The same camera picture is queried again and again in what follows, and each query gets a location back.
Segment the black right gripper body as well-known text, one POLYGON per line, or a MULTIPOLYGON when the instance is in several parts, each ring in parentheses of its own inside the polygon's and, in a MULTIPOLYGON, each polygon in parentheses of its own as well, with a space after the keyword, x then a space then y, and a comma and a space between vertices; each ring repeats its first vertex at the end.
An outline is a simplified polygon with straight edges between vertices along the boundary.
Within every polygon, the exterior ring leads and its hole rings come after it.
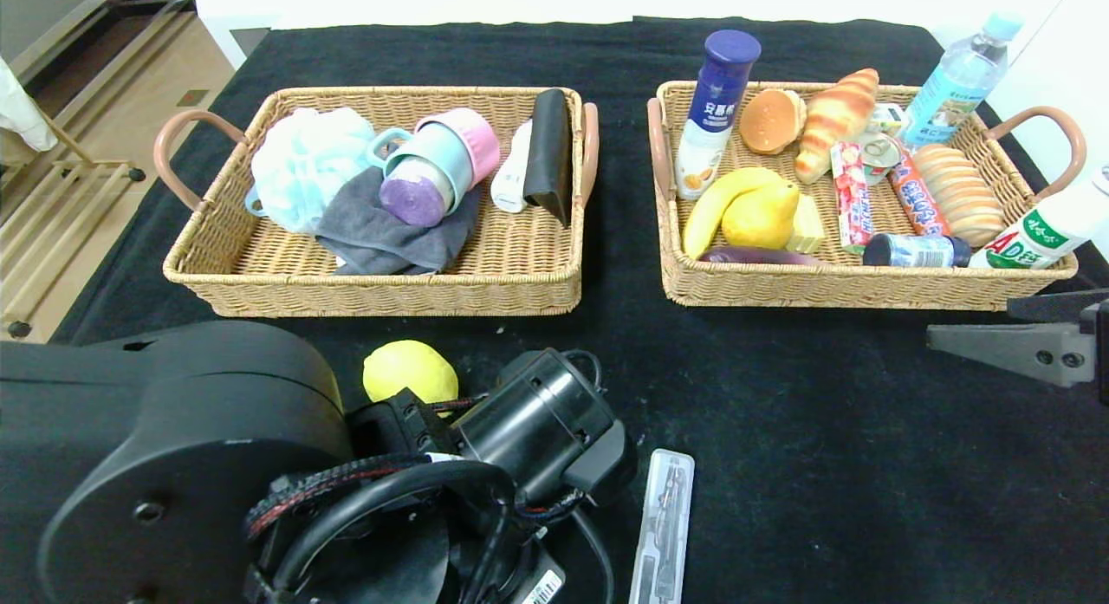
POLYGON ((1096 311, 1096 395, 1102 406, 1109 405, 1109 300, 1099 303, 1096 311))

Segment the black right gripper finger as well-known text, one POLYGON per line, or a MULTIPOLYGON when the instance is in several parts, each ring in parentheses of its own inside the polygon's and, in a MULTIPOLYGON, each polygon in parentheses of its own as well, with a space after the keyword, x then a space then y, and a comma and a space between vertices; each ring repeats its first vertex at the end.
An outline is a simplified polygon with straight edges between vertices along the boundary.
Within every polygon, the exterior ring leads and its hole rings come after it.
POLYGON ((1096 336, 1076 323, 928 325, 926 342, 930 350, 1054 386, 1097 380, 1096 336))
POLYGON ((1106 299, 1107 288, 1014 297, 1007 300, 1007 315, 1022 323, 1074 323, 1079 332, 1096 334, 1106 299))

